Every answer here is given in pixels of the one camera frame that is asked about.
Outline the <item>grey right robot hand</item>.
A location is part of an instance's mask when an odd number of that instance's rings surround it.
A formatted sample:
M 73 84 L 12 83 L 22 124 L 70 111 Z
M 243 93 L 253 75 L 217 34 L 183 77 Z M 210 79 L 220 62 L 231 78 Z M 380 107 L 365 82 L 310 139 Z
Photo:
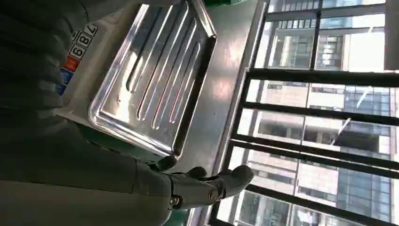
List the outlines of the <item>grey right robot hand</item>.
M 145 163 L 81 136 L 73 122 L 0 125 L 3 226 L 162 226 L 173 210 L 213 205 L 252 181 L 250 167 L 207 177 L 167 174 L 173 157 Z

